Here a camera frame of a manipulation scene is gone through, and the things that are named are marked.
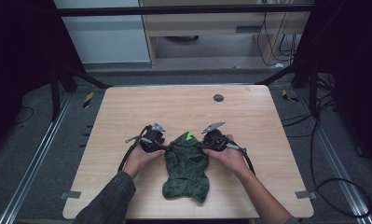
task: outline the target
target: wooden table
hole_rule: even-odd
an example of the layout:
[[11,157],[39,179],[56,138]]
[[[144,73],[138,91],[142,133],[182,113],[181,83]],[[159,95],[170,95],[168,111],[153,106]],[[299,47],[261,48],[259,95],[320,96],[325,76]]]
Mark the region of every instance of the wooden table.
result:
[[[222,94],[224,101],[214,96]],[[130,144],[125,140],[144,126],[157,122],[167,132],[165,144],[191,131],[199,140],[210,123],[224,120],[219,128],[247,147],[259,180],[295,217],[311,217],[309,199],[298,199],[305,190],[276,107],[266,86],[160,86],[118,87],[106,91],[68,198],[66,218],[76,214],[116,174]],[[210,191],[205,203],[191,198],[166,200],[162,186],[168,178],[163,157],[149,164],[134,180],[136,193],[127,218],[249,218],[258,217],[240,181],[221,163],[210,159],[206,175]]]

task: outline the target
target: hand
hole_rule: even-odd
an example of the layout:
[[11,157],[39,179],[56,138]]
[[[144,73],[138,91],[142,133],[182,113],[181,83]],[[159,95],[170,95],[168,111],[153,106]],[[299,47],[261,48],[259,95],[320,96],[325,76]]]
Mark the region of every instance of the hand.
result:
[[[226,137],[234,141],[234,138],[231,134],[226,134]],[[243,170],[249,170],[247,163],[243,158],[243,155],[236,149],[227,147],[223,151],[219,152],[207,148],[203,149],[203,152],[209,157],[221,161],[221,163],[223,163],[228,168],[228,170],[232,171],[235,175]]]
[[142,149],[140,145],[137,145],[128,157],[122,171],[124,171],[125,173],[130,175],[132,179],[134,179],[137,174],[147,166],[148,163],[161,157],[163,154],[165,154],[165,150],[163,149],[147,153]]

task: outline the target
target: gray carpet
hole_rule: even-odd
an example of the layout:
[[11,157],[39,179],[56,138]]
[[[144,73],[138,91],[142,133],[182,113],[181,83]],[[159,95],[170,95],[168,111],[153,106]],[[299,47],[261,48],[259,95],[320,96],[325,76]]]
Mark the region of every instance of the gray carpet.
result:
[[[128,72],[112,74],[93,74],[107,84],[114,85],[164,85],[164,84],[219,84],[219,83],[254,83],[273,74],[272,70],[199,70],[199,71],[163,71],[163,72]],[[286,84],[285,77],[278,85]],[[37,177],[25,198],[18,219],[64,220],[62,210],[65,201],[59,198],[62,191],[71,188],[76,169],[81,160],[84,147],[88,142],[85,133],[90,132],[88,125],[93,124],[104,90],[99,90],[89,83],[77,79],[79,88],[72,94],[71,104],[61,128],[57,132],[49,152],[42,164]],[[301,103],[294,103],[282,98],[282,88],[270,88],[273,100],[281,119],[290,119],[305,114],[307,111]],[[290,95],[297,97],[296,92],[287,89]],[[88,108],[82,108],[86,95],[94,92],[94,97]],[[14,125],[8,131],[7,137],[0,145],[0,215],[6,208],[12,193],[20,183],[41,139],[50,122],[51,104],[49,86],[44,86],[28,93],[23,100],[24,106],[30,106],[34,113],[21,124]],[[372,198],[372,160],[358,157],[345,125],[339,114],[333,111],[333,106],[322,112],[322,127],[328,133],[333,146],[351,178],[359,184]],[[20,112],[18,120],[31,115],[28,108]],[[297,125],[286,127],[286,134],[294,152],[297,165],[307,189],[314,189],[310,177],[310,137],[291,137],[311,133],[312,123],[309,119]],[[322,145],[315,138],[313,145],[313,162],[317,182],[334,177],[330,165],[322,151]],[[347,211],[351,211],[341,193],[338,184],[330,184],[324,189],[324,194],[333,202]],[[332,209],[321,198],[312,201],[315,214],[304,219],[302,223],[358,223],[355,218],[346,217]]]

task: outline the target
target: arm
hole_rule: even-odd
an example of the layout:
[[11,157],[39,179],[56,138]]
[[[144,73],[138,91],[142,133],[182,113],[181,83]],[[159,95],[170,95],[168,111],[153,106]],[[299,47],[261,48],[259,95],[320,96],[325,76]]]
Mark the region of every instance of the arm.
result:
[[242,154],[235,149],[226,148],[217,152],[203,149],[209,156],[221,161],[241,181],[257,213],[264,223],[285,223],[292,216],[290,213],[269,193],[264,185],[250,171]]
[[146,153],[137,146],[118,172],[103,190],[83,208],[73,223],[124,223],[128,205],[136,191],[133,179],[152,160],[162,156],[164,150]]

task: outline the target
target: green fabric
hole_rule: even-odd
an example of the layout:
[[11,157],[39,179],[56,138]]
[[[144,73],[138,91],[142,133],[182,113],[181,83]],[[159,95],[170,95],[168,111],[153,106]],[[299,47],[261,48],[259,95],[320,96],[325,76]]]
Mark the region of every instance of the green fabric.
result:
[[165,198],[187,196],[203,203],[209,192],[209,179],[204,173],[209,158],[201,149],[202,142],[192,133],[184,133],[169,144],[165,154],[168,181],[162,188]]

